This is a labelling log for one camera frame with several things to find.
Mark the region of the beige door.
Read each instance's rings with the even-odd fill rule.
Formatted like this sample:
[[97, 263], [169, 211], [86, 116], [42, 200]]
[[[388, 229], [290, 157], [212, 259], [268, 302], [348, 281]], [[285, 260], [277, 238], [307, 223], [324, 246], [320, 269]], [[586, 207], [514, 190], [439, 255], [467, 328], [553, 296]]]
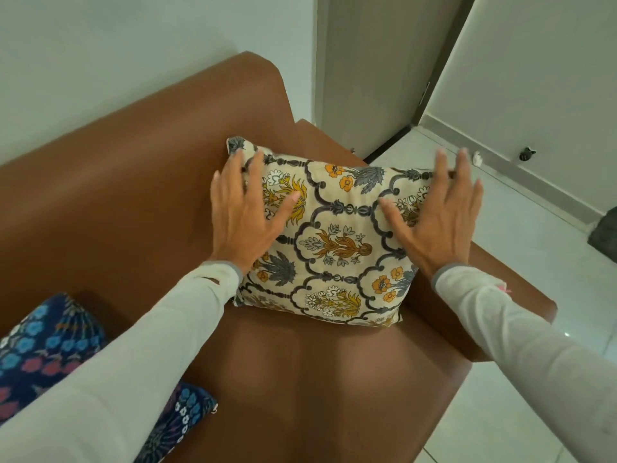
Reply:
[[418, 124], [474, 1], [317, 0], [317, 127], [366, 159]]

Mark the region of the blue floral cushion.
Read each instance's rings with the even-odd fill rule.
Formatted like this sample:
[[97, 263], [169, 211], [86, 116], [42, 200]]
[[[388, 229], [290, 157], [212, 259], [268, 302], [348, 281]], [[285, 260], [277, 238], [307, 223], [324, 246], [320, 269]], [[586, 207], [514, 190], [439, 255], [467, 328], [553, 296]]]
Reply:
[[0, 340], [0, 427], [108, 342], [100, 321], [65, 293], [34, 308]]

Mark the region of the brown leather sofa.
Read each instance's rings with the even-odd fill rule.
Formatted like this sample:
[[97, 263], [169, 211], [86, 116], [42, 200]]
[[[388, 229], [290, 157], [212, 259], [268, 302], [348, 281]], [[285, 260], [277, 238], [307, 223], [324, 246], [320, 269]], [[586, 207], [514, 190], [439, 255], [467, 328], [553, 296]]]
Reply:
[[[0, 166], [0, 337], [69, 293], [122, 334], [211, 252], [226, 139], [365, 163], [244, 52]], [[413, 463], [489, 358], [417, 276], [388, 328], [229, 304], [184, 380], [219, 402], [163, 463]]]

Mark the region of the purple floral cushion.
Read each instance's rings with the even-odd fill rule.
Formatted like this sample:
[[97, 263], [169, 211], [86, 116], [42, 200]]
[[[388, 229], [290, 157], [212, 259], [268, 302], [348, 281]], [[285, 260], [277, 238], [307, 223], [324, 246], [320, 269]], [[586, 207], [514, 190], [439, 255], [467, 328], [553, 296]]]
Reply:
[[217, 400], [206, 390], [180, 381], [133, 463], [161, 463], [217, 407]]

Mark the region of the person's right hand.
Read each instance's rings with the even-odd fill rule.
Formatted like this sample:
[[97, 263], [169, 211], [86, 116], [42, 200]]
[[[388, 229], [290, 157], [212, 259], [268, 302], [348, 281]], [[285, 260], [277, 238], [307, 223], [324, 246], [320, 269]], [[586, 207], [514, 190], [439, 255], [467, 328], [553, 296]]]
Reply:
[[452, 202], [456, 174], [450, 178], [444, 150], [436, 152], [434, 165], [433, 180], [416, 226], [419, 235], [396, 236], [408, 258], [429, 280], [443, 267], [467, 264], [484, 194], [482, 182], [478, 179], [472, 182], [470, 163], [470, 208], [460, 207]]

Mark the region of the person's left forearm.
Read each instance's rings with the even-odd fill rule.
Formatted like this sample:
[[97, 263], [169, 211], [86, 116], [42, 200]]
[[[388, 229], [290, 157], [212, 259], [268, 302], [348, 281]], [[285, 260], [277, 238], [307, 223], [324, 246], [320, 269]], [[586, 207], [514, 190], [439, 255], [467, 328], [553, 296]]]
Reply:
[[133, 463], [243, 274], [205, 262], [0, 427], [0, 463]]

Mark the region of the cream floral patterned cushion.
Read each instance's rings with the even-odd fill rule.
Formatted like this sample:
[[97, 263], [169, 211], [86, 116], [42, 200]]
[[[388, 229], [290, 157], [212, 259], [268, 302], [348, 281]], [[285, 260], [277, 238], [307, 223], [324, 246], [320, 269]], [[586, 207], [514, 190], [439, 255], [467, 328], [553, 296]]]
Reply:
[[233, 304], [345, 325], [390, 327], [418, 270], [394, 237], [379, 200], [415, 225], [431, 186], [429, 169], [347, 167], [276, 154], [242, 137], [229, 155], [264, 154], [262, 191], [270, 219], [298, 192], [285, 228], [239, 285]]

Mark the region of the person's left hand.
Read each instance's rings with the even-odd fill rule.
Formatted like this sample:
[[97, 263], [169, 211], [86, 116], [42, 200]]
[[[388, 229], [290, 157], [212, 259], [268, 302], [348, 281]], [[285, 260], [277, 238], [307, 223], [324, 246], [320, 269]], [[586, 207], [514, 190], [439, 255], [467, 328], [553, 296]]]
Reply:
[[247, 181], [243, 177], [244, 202], [228, 201], [228, 161], [222, 171], [214, 173], [210, 184], [213, 241], [209, 261], [233, 265], [240, 279], [280, 235], [267, 233], [264, 167], [264, 153], [259, 150], [248, 166]]

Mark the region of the dark grey bag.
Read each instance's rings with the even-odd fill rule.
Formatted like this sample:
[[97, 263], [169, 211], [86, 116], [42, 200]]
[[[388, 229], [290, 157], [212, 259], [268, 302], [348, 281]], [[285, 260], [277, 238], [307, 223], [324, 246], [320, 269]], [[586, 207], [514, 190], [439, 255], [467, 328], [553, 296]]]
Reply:
[[590, 232], [587, 243], [617, 264], [617, 206], [599, 219]]

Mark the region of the person's right forearm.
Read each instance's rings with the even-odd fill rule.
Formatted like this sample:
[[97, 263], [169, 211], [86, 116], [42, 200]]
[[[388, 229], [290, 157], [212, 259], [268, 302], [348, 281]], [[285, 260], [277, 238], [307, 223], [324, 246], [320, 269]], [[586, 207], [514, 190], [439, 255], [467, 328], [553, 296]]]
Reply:
[[617, 463], [617, 365], [515, 303], [505, 282], [450, 264], [436, 294], [579, 463]]

